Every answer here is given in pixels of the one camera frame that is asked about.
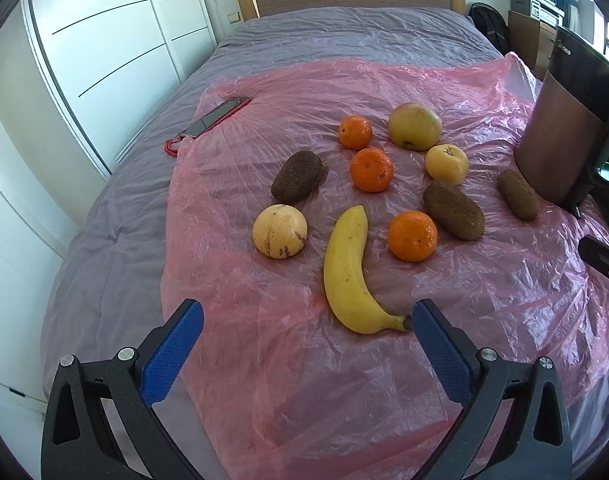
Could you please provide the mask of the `large green yellow apple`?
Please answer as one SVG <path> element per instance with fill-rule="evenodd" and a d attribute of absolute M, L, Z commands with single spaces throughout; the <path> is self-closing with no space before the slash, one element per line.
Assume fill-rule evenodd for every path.
<path fill-rule="evenodd" d="M 391 112 L 387 130 L 390 140 L 399 148 L 423 152 L 440 140 L 442 121 L 422 104 L 403 103 Z"/>

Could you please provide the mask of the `pale yellow spotted apple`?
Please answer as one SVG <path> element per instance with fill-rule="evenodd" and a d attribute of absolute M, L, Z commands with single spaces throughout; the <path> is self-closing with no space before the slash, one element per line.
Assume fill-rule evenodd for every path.
<path fill-rule="evenodd" d="M 305 247 L 308 223 L 297 208 L 272 205 L 258 214 L 251 235 L 254 247 L 263 255 L 271 259 L 287 259 Z"/>

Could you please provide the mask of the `wooden drawer cabinet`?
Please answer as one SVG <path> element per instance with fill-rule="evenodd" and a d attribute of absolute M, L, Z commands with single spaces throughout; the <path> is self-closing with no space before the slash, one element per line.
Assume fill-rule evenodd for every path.
<path fill-rule="evenodd" d="M 556 28 L 530 16 L 510 11 L 509 29 L 513 51 L 542 80 L 550 64 Z"/>

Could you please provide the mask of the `grey bed cover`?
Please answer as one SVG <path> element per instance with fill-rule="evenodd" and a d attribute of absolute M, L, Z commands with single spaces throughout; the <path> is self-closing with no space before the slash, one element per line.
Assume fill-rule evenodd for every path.
<path fill-rule="evenodd" d="M 464 16 L 445 9 L 308 9 L 250 21 L 163 107 L 99 194 L 70 244 L 42 330 L 43 384 L 66 354 L 108 359 L 141 342 L 182 300 L 206 327 L 157 411 L 209 478 L 405 479 L 445 434 L 448 400 L 412 334 L 359 336 L 329 310 L 322 260 L 337 218 L 360 204 L 370 220 L 364 270 L 390 312 L 431 298 L 477 344 L 506 359 L 554 360 L 569 408 L 574 470 L 609 439 L 609 283 L 580 260 L 585 234 L 609 242 L 600 209 L 575 218 L 543 203 L 517 220 L 495 179 L 510 167 L 539 84 Z M 163 151 L 222 102 L 251 102 L 216 128 Z M 486 231 L 442 235 L 426 262 L 388 252 L 390 220 L 421 206 L 423 158 L 388 140 L 390 110 L 422 101 L 464 148 L 464 192 Z M 380 193 L 360 191 L 359 151 L 338 141 L 351 115 L 373 129 L 368 148 L 393 162 Z M 283 204 L 271 186 L 299 151 L 324 174 L 300 202 L 306 245 L 287 259 L 254 247 L 258 214 Z"/>

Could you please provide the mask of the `small yellow apple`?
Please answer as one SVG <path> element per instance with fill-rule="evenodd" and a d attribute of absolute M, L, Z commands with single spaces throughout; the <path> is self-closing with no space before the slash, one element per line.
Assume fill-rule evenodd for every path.
<path fill-rule="evenodd" d="M 469 173 L 469 159 L 453 144 L 433 146 L 425 156 L 425 170 L 435 180 L 461 184 Z"/>

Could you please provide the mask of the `orange mandarin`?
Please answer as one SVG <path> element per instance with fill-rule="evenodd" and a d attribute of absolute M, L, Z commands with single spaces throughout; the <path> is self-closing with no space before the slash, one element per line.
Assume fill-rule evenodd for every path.
<path fill-rule="evenodd" d="M 350 177 L 360 191 L 380 193 L 387 190 L 393 180 L 393 162 L 379 148 L 363 148 L 352 157 Z"/>
<path fill-rule="evenodd" d="M 421 262 L 436 250 L 438 230 L 428 214 L 407 210 L 389 223 L 387 244 L 390 252 L 406 262 Z"/>
<path fill-rule="evenodd" d="M 345 117 L 338 126 L 338 141 L 344 148 L 360 151 L 367 148 L 373 138 L 373 129 L 367 118 L 351 115 Z"/>

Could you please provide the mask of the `brown kiwi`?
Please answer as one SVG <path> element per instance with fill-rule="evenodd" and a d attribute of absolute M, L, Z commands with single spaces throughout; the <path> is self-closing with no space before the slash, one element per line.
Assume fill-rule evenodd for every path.
<path fill-rule="evenodd" d="M 519 171 L 502 171 L 498 176 L 498 188 L 516 218 L 536 220 L 540 210 L 538 195 Z"/>
<path fill-rule="evenodd" d="M 453 184 L 434 180 L 423 193 L 426 214 L 460 240 L 479 240 L 486 227 L 481 208 Z"/>
<path fill-rule="evenodd" d="M 273 197 L 280 203 L 292 205 L 304 200 L 319 184 L 324 164 L 319 155 L 299 151 L 285 162 L 271 186 Z"/>

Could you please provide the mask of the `black backpack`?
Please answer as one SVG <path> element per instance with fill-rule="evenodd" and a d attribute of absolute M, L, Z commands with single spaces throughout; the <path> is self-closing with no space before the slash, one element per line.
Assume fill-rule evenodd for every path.
<path fill-rule="evenodd" d="M 469 7 L 469 17 L 475 27 L 501 54 L 512 51 L 511 32 L 503 16 L 487 3 L 475 2 Z"/>

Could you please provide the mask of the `white wardrobe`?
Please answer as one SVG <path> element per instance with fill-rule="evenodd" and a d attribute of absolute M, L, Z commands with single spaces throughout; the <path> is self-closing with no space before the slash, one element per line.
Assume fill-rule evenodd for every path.
<path fill-rule="evenodd" d="M 214 49 L 205 0 L 24 0 L 33 51 L 103 177 Z"/>

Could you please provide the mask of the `black steel electric kettle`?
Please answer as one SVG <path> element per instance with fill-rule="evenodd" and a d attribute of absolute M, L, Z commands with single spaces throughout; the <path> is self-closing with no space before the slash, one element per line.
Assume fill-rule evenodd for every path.
<path fill-rule="evenodd" d="M 516 165 L 535 191 L 580 216 L 592 196 L 609 226 L 609 61 L 562 27 Z"/>

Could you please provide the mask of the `white printer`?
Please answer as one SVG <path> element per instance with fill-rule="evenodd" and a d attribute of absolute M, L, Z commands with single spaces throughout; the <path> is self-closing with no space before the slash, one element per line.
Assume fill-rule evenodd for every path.
<path fill-rule="evenodd" d="M 553 27 L 562 26 L 565 12 L 552 0 L 510 0 L 511 10 L 547 23 Z"/>

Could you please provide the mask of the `yellow banana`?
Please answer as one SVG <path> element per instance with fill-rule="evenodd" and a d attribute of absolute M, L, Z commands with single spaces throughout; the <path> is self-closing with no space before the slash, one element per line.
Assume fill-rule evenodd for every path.
<path fill-rule="evenodd" d="M 348 208 L 338 218 L 329 237 L 323 263 L 324 290 L 329 307 L 335 318 L 353 333 L 411 332 L 411 316 L 388 313 L 367 288 L 362 266 L 367 234 L 369 222 L 362 205 Z"/>

